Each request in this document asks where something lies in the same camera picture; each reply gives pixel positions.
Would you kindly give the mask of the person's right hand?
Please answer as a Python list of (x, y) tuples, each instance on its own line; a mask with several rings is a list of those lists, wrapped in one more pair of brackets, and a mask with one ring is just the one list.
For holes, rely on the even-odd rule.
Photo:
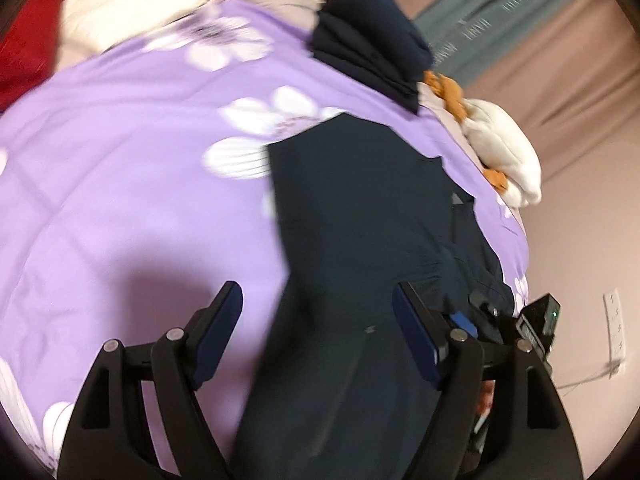
[(482, 382), (480, 385), (480, 396), (476, 406), (477, 416), (487, 416), (494, 403), (496, 383), (493, 380)]

